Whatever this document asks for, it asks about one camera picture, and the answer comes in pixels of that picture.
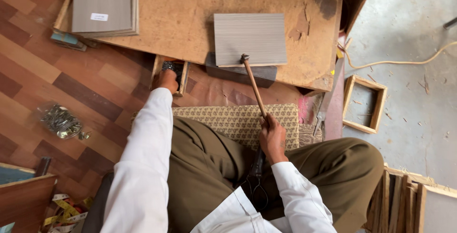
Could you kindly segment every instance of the hammer head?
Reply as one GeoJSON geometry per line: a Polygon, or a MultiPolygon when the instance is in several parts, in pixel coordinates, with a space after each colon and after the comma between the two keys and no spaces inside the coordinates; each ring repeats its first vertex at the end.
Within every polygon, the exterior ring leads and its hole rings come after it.
{"type": "Polygon", "coordinates": [[[244,63],[244,61],[248,61],[249,57],[250,57],[249,55],[242,54],[241,59],[240,59],[241,63],[244,63]]]}

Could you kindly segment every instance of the tape measure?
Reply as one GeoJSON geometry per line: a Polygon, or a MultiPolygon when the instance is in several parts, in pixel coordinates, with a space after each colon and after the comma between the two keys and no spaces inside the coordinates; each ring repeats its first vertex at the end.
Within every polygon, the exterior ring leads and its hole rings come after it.
{"type": "MultiPolygon", "coordinates": [[[[64,201],[64,199],[70,198],[67,194],[57,194],[54,195],[52,201],[55,202],[59,207],[62,208],[59,214],[46,218],[44,220],[43,226],[51,225],[51,228],[48,230],[48,233],[67,233],[71,232],[79,222],[83,221],[87,217],[87,213],[78,212],[72,205],[64,201]],[[53,227],[54,223],[71,223],[71,225],[53,227]]],[[[83,200],[87,209],[92,206],[93,199],[88,197],[83,200]]]]}

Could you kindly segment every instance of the patterned cushion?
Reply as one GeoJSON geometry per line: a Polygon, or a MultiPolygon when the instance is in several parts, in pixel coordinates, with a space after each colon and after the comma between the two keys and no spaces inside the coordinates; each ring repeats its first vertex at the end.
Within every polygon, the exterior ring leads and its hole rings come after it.
{"type": "MultiPolygon", "coordinates": [[[[267,104],[265,111],[273,114],[286,129],[286,151],[298,148],[298,107],[295,104],[267,104]]],[[[259,146],[261,113],[257,105],[177,107],[173,108],[173,115],[205,123],[247,148],[256,150],[259,146]]]]}

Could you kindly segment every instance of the white shirt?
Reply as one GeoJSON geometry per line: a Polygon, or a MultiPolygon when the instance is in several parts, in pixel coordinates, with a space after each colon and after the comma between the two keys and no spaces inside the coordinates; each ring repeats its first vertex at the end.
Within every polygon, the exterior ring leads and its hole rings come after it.
{"type": "MultiPolygon", "coordinates": [[[[168,89],[151,92],[138,113],[106,202],[101,233],[168,231],[168,171],[173,132],[172,95],[168,89]]],[[[192,233],[331,232],[332,215],[319,190],[290,162],[271,166],[284,203],[285,217],[262,218],[241,188],[237,188],[192,233]]]]}

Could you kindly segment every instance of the metal rod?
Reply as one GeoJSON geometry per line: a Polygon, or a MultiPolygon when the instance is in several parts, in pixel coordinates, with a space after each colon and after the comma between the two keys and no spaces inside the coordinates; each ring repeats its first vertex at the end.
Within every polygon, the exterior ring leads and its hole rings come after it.
{"type": "Polygon", "coordinates": [[[443,25],[443,27],[448,30],[448,29],[454,27],[455,25],[457,25],[457,17],[455,17],[454,20],[451,20],[450,22],[443,25]]]}

